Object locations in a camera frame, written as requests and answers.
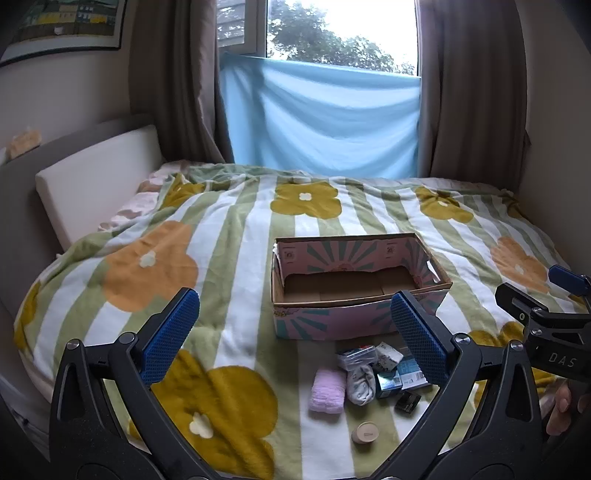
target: striped blanket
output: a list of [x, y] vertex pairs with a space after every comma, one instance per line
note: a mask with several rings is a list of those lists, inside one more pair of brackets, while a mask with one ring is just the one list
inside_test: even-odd
[[[548, 237], [519, 212], [510, 192], [481, 184], [426, 180], [351, 180], [246, 166], [192, 166], [164, 185], [156, 210], [112, 232], [75, 243], [34, 283], [15, 324], [28, 362], [53, 382], [66, 342], [113, 342], [136, 332], [182, 286], [201, 312], [164, 381], [152, 390], [194, 448], [217, 470], [270, 480], [369, 475], [397, 447], [412, 417], [390, 399], [347, 402], [340, 416], [308, 411], [318, 367], [334, 365], [347, 342], [279, 340], [269, 293], [276, 237], [416, 232], [453, 281], [437, 311], [452, 332], [479, 343], [520, 338], [497, 307], [510, 282], [557, 312], [582, 312], [547, 281], [564, 262]], [[385, 340], [400, 345], [400, 339]], [[535, 372], [545, 387], [553, 378]], [[140, 436], [112, 383], [109, 395], [130, 439]], [[482, 395], [476, 386], [447, 447], [459, 442]], [[363, 421], [379, 439], [360, 447]]]

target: blue gripper pad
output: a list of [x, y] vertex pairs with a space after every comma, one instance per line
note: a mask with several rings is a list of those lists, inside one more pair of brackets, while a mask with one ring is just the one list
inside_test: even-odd
[[590, 287], [587, 279], [581, 275], [572, 273], [560, 265], [550, 267], [548, 270], [548, 280], [577, 297], [584, 297], [589, 294]]
[[187, 289], [180, 300], [173, 298], [162, 314], [175, 301], [176, 305], [141, 352], [140, 376], [146, 385], [162, 381], [199, 317], [199, 295], [194, 290]]
[[390, 311], [392, 321], [427, 381], [433, 385], [444, 385], [449, 379], [447, 353], [425, 321], [401, 293], [392, 297]]

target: framed picture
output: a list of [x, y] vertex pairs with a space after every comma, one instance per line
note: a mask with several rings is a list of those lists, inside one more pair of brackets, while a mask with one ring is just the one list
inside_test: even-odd
[[0, 59], [72, 50], [116, 50], [127, 0], [36, 0]]

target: blue sheet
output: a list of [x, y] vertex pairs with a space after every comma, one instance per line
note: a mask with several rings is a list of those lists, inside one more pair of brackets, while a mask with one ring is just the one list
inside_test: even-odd
[[420, 78], [224, 54], [236, 163], [312, 174], [417, 175]]

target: pink printed box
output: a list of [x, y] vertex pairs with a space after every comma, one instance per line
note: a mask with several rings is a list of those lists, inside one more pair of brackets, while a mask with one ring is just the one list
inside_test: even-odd
[[275, 332], [286, 339], [395, 332], [393, 294], [410, 290], [435, 314], [452, 286], [414, 233], [278, 238], [272, 264]]

